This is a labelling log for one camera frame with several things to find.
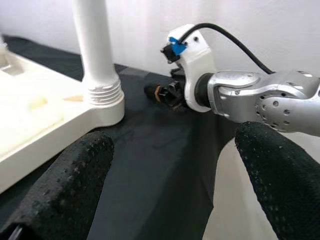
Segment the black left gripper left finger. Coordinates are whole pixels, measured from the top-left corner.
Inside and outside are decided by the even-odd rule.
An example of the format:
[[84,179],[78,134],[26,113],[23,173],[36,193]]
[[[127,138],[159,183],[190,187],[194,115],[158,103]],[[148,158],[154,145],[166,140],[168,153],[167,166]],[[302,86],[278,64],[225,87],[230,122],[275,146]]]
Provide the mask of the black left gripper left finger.
[[85,240],[114,158],[103,131],[69,145],[32,185],[0,230],[2,240]]

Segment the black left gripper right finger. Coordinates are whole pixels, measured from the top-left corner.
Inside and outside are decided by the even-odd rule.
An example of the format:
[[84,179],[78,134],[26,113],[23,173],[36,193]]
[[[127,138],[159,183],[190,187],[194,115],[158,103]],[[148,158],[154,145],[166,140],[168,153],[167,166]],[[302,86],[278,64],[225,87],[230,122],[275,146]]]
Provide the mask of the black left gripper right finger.
[[320,238],[320,164],[271,127],[247,121],[235,145],[279,240]]

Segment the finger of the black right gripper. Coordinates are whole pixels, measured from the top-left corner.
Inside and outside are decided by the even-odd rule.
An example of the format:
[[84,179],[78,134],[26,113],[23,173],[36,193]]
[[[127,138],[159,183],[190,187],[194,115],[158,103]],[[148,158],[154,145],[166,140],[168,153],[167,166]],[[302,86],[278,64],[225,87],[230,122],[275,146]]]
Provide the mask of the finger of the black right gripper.
[[160,102],[158,92],[160,85],[156,83],[150,83],[144,86],[144,94],[146,97],[153,102]]

